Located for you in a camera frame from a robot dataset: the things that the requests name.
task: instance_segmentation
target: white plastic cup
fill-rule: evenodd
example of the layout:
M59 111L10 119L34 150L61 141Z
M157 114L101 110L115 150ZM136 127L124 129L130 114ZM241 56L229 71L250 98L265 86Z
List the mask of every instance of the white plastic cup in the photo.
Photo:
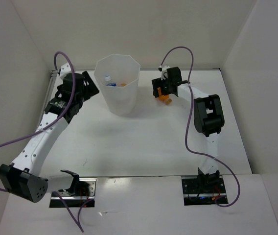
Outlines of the white plastic cup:
M109 110L118 116L130 113L137 99L140 64L130 55L112 54L96 63L94 76ZM107 86L109 75L116 87Z

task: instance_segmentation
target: orange object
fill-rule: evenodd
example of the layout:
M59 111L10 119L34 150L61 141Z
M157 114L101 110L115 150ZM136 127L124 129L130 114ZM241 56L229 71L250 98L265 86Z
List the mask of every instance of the orange object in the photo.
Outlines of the orange object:
M159 100L164 102L166 105L169 105L172 102L172 99L169 98L169 95L162 95L160 87L158 88Z

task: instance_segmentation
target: black bracket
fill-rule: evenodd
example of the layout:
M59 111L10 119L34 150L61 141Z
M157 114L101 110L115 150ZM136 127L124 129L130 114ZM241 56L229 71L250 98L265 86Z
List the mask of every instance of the black bracket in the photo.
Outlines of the black bracket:
M166 79L161 80L161 78L159 77L152 80L153 96L155 98L159 97L158 88L161 89L162 95L174 94L175 96L178 96L178 86L181 84L188 83L187 81L182 80L182 74L178 67L169 68L166 71Z
M219 170L217 170L213 174L204 174L199 168L198 168L198 181L202 188L207 187L213 187L215 184L217 184L220 180L220 173Z
M88 190L89 184L87 182L80 181L78 174L76 174L72 171L69 171L69 170L61 170L61 172L70 174L73 177L73 180L72 180L72 183L70 185L70 188L68 188L66 190L60 189L59 192L66 192L69 195L75 195L75 194L79 193L80 189L83 188L84 190L87 190L87 192L85 192L85 194L89 195L89 190Z
M82 74L75 73L76 88L74 98L71 105L64 115L68 123L79 112L83 102L98 94L100 91L92 81L87 71ZM69 73L64 77L63 84L57 87L55 97L48 103L45 108L45 113L54 113L60 115L66 108L70 100L72 90L72 74Z
M218 95L194 100L194 126L199 133L206 137L221 132L225 124L221 100Z
M0 166L0 179L4 188L16 196L22 197L31 202L39 202L46 193L47 179L14 168L14 164Z

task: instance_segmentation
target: white table surface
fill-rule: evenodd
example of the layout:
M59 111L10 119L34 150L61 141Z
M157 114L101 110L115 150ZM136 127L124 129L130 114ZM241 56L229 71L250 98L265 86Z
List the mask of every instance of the white table surface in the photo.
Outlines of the white table surface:
M182 71L187 79L188 71ZM184 145L190 104L172 95L166 106L152 95L151 80L159 71L141 71L137 103L126 117L109 112L102 94L86 101L61 134L49 153L41 176L58 174L61 169L87 177L196 175L201 156L190 154ZM219 138L219 158L237 174L251 169L226 92L221 72L193 71L192 85L208 94L218 94L225 116ZM57 78L56 86L62 81ZM192 124L189 144L204 150L203 135ZM220 166L222 174L229 174Z
M278 235L261 176L238 178L241 196L227 209L184 206L179 176L99 178L95 207L82 210L82 226L87 235ZM224 183L232 201L236 182L227 175ZM36 204L10 195L0 235L80 235L66 209L48 208L49 200L50 194ZM77 216L78 208L71 210Z

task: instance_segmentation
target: red wire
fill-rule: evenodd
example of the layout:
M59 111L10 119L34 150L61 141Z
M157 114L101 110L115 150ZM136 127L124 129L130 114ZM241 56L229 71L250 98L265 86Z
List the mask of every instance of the red wire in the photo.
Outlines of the red wire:
M218 196L219 197L221 195L221 190L219 190L219 188L217 186L215 186L216 190L218 191Z

